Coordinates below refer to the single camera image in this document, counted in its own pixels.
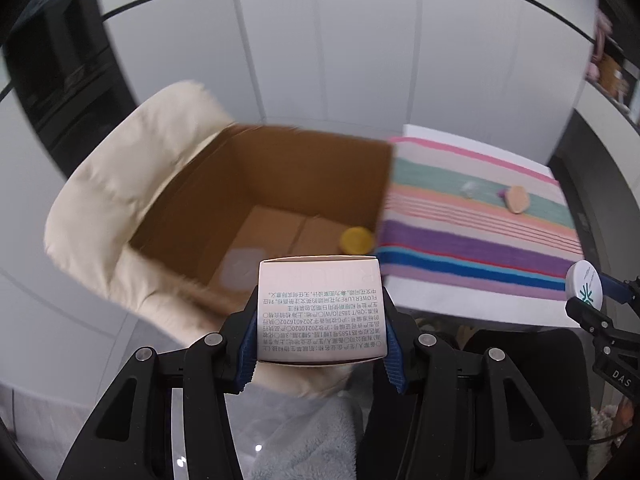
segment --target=clear plastic object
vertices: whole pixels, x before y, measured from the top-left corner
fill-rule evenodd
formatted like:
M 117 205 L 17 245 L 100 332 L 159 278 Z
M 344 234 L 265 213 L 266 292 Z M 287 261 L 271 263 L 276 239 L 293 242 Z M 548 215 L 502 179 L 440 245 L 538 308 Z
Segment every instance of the clear plastic object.
M 264 249 L 229 249 L 222 260 L 220 285 L 228 290 L 251 290 L 258 283 L 260 262 L 267 258 Z

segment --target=open cardboard box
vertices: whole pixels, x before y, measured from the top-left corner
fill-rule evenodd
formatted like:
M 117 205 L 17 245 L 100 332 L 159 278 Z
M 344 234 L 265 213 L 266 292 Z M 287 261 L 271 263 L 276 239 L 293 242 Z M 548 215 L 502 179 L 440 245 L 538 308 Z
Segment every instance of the open cardboard box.
M 169 183 L 130 244 L 226 316 L 244 308 L 261 260 L 339 254 L 346 228 L 375 232 L 391 158 L 381 140 L 234 124 Z

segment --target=black cable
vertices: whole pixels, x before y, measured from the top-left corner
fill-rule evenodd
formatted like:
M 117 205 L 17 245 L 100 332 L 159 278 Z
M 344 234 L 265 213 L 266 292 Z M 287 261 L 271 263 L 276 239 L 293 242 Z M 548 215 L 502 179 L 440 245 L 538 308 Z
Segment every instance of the black cable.
M 604 442 L 609 442 L 611 440 L 614 440 L 615 438 L 618 438 L 619 436 L 623 436 L 630 429 L 631 429 L 631 427 L 626 428 L 625 430 L 619 431 L 616 434 L 606 436 L 604 438 L 597 438 L 596 440 L 565 440 L 564 444 L 566 446 L 592 446 L 594 444 L 602 444 Z

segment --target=yellow bottle cap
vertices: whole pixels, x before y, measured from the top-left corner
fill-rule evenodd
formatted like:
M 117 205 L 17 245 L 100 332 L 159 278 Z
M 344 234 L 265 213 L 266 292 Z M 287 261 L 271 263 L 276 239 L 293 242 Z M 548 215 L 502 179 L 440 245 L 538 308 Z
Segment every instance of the yellow bottle cap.
M 364 256 L 376 245 L 373 233 L 366 227 L 349 227 L 340 236 L 340 250 L 344 254 Z

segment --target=plush toy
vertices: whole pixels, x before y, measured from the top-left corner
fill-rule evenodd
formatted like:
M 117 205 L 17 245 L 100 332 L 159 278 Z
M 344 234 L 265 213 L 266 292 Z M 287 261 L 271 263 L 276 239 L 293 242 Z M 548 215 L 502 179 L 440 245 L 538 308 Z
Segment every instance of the plush toy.
M 596 44 L 593 47 L 591 62 L 587 67 L 587 79 L 593 83 L 600 79 L 598 63 L 602 60 L 602 55 L 604 54 L 604 42 L 612 32 L 611 20 L 601 10 L 598 10 L 596 14 Z

